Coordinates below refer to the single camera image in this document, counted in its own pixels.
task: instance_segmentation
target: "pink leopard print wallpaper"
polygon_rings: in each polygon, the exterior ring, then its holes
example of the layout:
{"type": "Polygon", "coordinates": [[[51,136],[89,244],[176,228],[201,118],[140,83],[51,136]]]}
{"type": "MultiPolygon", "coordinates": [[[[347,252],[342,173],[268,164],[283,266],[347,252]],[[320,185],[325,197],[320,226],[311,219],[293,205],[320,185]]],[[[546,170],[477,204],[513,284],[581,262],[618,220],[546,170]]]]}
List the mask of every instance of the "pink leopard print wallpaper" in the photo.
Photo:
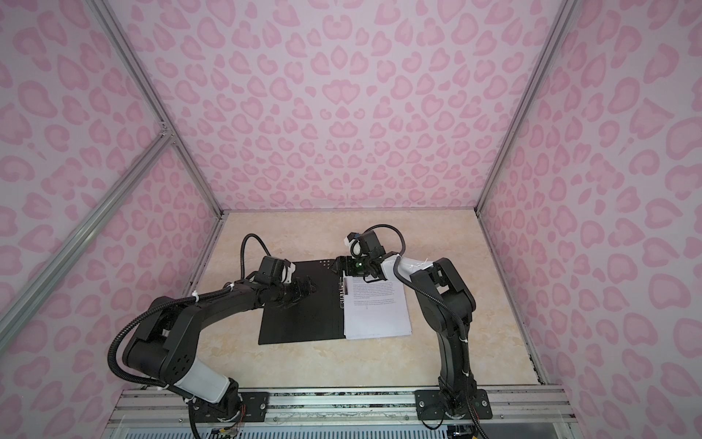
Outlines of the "pink leopard print wallpaper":
{"type": "Polygon", "coordinates": [[[560,0],[110,2],[226,209],[472,207],[560,0]]]}
{"type": "Polygon", "coordinates": [[[0,5],[0,316],[157,132],[80,0],[0,5]]]}
{"type": "Polygon", "coordinates": [[[112,337],[181,295],[212,223],[168,149],[0,358],[1,437],[100,437],[130,386],[107,368],[112,337]]]}
{"type": "Polygon", "coordinates": [[[702,2],[588,0],[486,224],[587,438],[702,435],[702,2]]]}

